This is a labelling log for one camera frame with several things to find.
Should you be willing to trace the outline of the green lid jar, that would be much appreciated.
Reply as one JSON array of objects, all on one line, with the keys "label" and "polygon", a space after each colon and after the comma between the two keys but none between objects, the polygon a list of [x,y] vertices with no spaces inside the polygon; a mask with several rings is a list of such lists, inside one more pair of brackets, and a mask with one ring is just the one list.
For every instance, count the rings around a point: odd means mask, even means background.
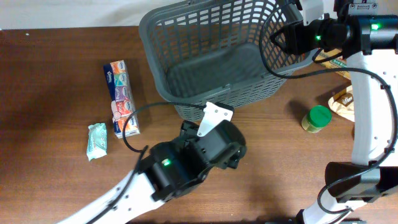
[{"label": "green lid jar", "polygon": [[331,111],[322,105],[314,106],[302,119],[301,125],[309,133],[317,133],[332,119]]}]

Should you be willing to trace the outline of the grey plastic basket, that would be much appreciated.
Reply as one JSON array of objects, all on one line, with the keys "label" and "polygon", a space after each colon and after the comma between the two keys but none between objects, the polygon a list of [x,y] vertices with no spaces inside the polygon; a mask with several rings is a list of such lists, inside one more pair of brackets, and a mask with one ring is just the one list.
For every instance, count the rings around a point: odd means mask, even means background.
[{"label": "grey plastic basket", "polygon": [[313,53],[288,55],[269,36],[302,20],[286,1],[182,1],[148,12],[139,35],[159,95],[181,118],[200,106],[244,106],[272,96]]}]

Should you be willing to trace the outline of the mint green wipes packet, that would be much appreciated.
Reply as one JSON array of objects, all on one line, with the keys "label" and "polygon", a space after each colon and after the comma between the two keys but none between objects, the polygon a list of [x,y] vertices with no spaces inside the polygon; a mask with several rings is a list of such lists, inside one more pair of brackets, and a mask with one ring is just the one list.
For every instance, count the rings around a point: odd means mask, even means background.
[{"label": "mint green wipes packet", "polygon": [[107,130],[104,123],[96,123],[88,126],[86,155],[89,161],[107,155]]}]

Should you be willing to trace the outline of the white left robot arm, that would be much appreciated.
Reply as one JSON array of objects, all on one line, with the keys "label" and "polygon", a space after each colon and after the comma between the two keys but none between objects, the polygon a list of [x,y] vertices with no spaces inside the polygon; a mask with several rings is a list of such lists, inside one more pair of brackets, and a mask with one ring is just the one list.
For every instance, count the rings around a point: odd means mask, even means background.
[{"label": "white left robot arm", "polygon": [[145,147],[135,168],[113,189],[63,223],[127,223],[166,202],[189,194],[214,167],[236,169],[246,153],[240,130],[224,120],[199,137],[199,126],[184,121],[177,138]]}]

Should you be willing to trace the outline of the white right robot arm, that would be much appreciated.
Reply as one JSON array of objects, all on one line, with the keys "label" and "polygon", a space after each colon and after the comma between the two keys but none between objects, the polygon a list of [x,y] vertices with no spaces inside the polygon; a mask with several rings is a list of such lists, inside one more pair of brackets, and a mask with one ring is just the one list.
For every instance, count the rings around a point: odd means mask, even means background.
[{"label": "white right robot arm", "polygon": [[285,25],[280,49],[300,55],[340,49],[354,99],[351,162],[331,162],[316,202],[295,223],[340,223],[350,213],[397,192],[397,16],[376,1],[297,1],[303,19]]}]

